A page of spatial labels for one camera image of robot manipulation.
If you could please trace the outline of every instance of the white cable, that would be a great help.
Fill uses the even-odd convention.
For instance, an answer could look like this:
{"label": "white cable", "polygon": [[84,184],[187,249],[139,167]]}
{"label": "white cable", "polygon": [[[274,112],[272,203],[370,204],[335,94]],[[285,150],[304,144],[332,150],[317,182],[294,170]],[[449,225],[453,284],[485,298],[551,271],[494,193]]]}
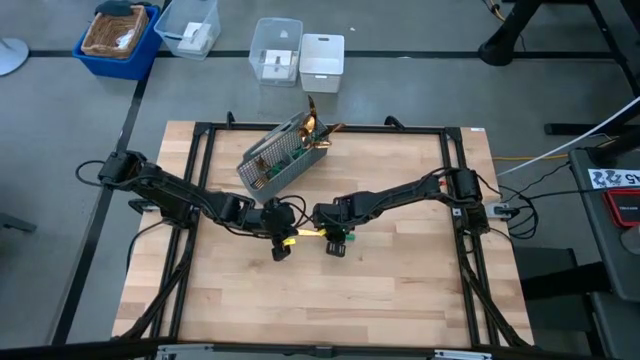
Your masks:
{"label": "white cable", "polygon": [[557,148],[555,148],[555,149],[553,149],[553,150],[549,151],[549,152],[548,152],[548,153],[546,153],[546,154],[542,154],[542,155],[538,156],[537,158],[535,158],[535,159],[533,159],[533,160],[529,160],[529,161],[527,161],[527,162],[526,162],[526,163],[524,163],[524,164],[520,164],[520,165],[518,165],[518,166],[516,166],[516,167],[514,167],[514,168],[512,168],[512,169],[509,169],[509,170],[507,170],[507,171],[503,171],[503,172],[501,172],[500,174],[498,174],[498,176],[502,176],[502,175],[508,174],[508,173],[510,173],[510,172],[514,172],[514,171],[516,171],[516,170],[522,169],[523,167],[528,166],[528,165],[531,165],[531,164],[533,164],[534,162],[536,162],[536,161],[538,161],[538,160],[540,160],[540,159],[542,159],[542,158],[545,158],[545,157],[547,157],[547,156],[549,156],[549,155],[552,155],[552,154],[554,154],[554,153],[556,153],[556,152],[558,152],[558,151],[560,151],[560,150],[562,150],[562,149],[566,148],[567,146],[570,146],[570,145],[573,145],[573,144],[577,143],[578,141],[580,141],[580,140],[582,140],[582,139],[584,139],[584,138],[588,137],[589,135],[591,135],[591,134],[593,134],[594,132],[598,131],[598,129],[600,129],[601,127],[603,127],[603,126],[607,125],[608,123],[610,123],[611,121],[613,121],[614,119],[616,119],[618,116],[620,116],[620,114],[622,114],[623,112],[627,111],[627,109],[629,109],[630,107],[632,107],[633,105],[635,105],[636,103],[638,103],[638,101],[640,101],[640,97],[638,97],[638,98],[636,98],[635,100],[633,100],[632,102],[630,102],[627,106],[625,106],[624,108],[622,108],[622,110],[618,111],[617,113],[615,113],[614,115],[612,115],[610,118],[608,118],[607,120],[605,120],[605,121],[603,121],[602,123],[600,123],[600,125],[598,125],[598,126],[594,127],[593,129],[589,130],[589,131],[588,131],[588,132],[586,132],[584,135],[581,135],[581,136],[579,136],[579,137],[577,137],[577,138],[575,138],[575,139],[573,139],[573,140],[569,141],[568,143],[566,143],[566,144],[564,144],[564,145],[562,145],[562,146],[560,146],[560,147],[557,147]]}

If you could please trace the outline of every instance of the white plastic bin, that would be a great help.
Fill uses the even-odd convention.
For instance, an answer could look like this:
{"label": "white plastic bin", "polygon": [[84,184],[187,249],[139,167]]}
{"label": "white plastic bin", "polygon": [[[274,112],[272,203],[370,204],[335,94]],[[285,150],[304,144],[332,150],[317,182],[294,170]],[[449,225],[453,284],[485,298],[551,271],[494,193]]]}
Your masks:
{"label": "white plastic bin", "polygon": [[300,80],[308,92],[337,93],[344,72],[344,36],[304,34]]}
{"label": "white plastic bin", "polygon": [[258,20],[249,63],[263,85],[294,86],[298,77],[302,22],[284,18]]}
{"label": "white plastic bin", "polygon": [[153,29],[174,55],[204,60],[221,31],[218,0],[173,0]]}

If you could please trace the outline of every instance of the red device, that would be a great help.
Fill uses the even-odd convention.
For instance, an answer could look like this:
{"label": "red device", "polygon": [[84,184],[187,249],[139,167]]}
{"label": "red device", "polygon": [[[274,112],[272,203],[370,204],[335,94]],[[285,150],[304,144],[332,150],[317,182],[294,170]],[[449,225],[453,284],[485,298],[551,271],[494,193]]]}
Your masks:
{"label": "red device", "polygon": [[618,227],[640,225],[640,189],[611,189],[604,198]]}

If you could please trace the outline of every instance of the tool in basket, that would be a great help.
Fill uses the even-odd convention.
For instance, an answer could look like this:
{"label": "tool in basket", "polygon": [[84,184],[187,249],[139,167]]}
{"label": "tool in basket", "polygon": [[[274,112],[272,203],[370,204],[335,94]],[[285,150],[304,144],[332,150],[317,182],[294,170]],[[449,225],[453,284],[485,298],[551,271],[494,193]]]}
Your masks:
{"label": "tool in basket", "polygon": [[237,168],[242,183],[254,199],[266,202],[326,155],[328,136],[341,126],[319,121],[309,97],[308,115],[296,114],[245,152]]}

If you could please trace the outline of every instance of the sticker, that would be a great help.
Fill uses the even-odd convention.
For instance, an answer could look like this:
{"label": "sticker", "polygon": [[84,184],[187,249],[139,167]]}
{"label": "sticker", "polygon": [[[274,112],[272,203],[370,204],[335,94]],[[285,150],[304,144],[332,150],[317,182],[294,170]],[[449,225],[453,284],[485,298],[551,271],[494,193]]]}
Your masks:
{"label": "sticker", "polygon": [[640,170],[589,169],[589,178],[594,189],[640,186]]}

